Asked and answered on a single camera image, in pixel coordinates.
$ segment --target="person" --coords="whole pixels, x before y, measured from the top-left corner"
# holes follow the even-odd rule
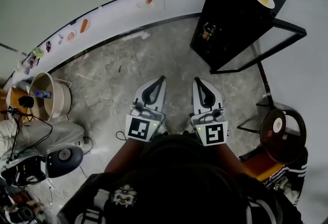
[[[295,207],[246,170],[226,144],[204,147],[190,123],[151,142],[129,138],[57,215],[58,223],[173,220],[302,223]]]

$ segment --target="small bottle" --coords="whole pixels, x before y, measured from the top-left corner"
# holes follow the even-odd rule
[[[44,91],[44,90],[36,91],[34,94],[36,97],[39,97],[39,98],[51,98],[52,97],[51,92]]]

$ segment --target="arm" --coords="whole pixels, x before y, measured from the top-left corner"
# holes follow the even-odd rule
[[[144,147],[145,142],[129,138],[109,161],[104,172],[115,175],[124,174],[140,158]]]
[[[227,144],[210,146],[209,150],[211,150],[213,157],[216,160],[215,163],[232,177],[239,174],[246,174],[245,167]]]

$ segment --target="white cloth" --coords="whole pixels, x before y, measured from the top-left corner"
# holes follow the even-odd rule
[[[16,130],[17,123],[13,118],[0,122],[0,157],[11,149]]]
[[[70,121],[47,123],[51,124],[53,129],[50,136],[35,147],[40,155],[46,155],[51,147],[73,145],[75,142],[83,141],[83,127]],[[16,129],[14,119],[0,122],[0,157],[11,150]],[[42,121],[24,123],[17,135],[15,150],[22,150],[38,142],[50,132],[50,129],[50,126]]]
[[[46,155],[48,148],[73,145],[75,142],[83,141],[83,127],[70,121],[47,123],[52,125],[52,133],[46,140],[35,147],[41,155]],[[50,126],[42,121],[34,120],[27,122],[23,124],[21,130],[22,138],[19,139],[23,141],[25,146],[30,146],[46,136],[50,132],[50,129]]]
[[[296,200],[299,197],[299,191],[292,190],[292,184],[289,182],[287,177],[282,177],[279,183],[279,188],[283,190],[286,198],[292,203],[295,204]]]

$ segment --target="gray tile floor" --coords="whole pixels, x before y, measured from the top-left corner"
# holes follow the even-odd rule
[[[73,83],[71,121],[84,127],[94,140],[94,149],[81,164],[84,173],[102,172],[123,144],[115,133],[124,131],[126,114],[135,90],[151,78],[165,75],[168,79],[164,112],[171,133],[181,131],[192,112],[193,78],[199,76],[212,83],[223,98],[229,121],[228,145],[242,155],[259,144],[257,135],[240,131],[236,126],[255,115],[255,104],[265,94],[257,66],[240,73],[211,75],[207,64],[189,47],[197,18],[184,19],[149,29],[151,36],[117,40],[83,55],[61,67],[53,76]],[[30,187],[55,215],[86,180],[80,168],[60,178]]]

